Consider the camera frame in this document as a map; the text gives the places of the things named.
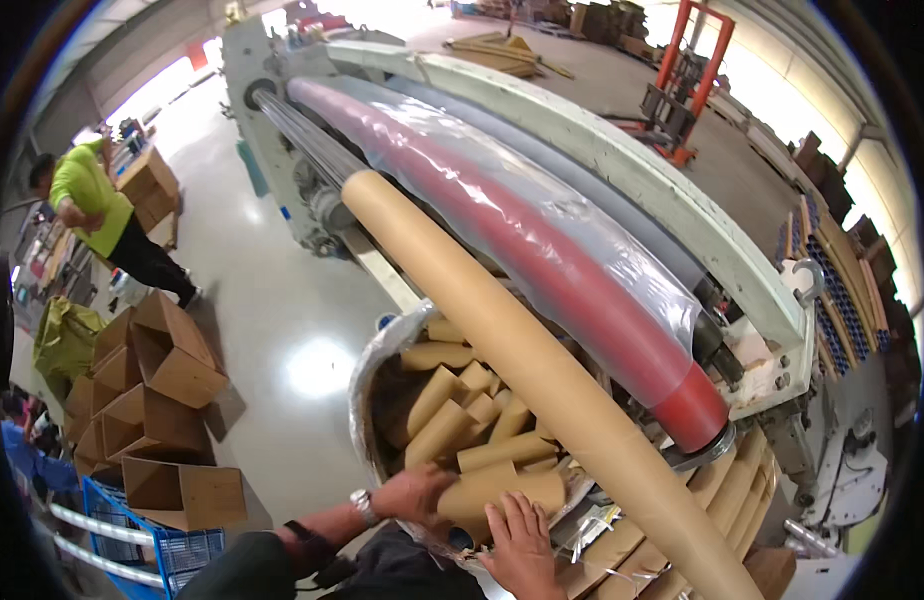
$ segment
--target wristwatch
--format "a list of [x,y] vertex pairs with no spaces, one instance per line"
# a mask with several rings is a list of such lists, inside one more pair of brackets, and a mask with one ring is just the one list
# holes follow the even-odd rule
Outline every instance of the wristwatch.
[[372,496],[369,494],[368,489],[357,489],[351,493],[348,499],[355,505],[355,510],[359,511],[362,519],[365,520],[365,524],[369,527],[375,527],[382,521],[372,510],[372,503],[370,501]]

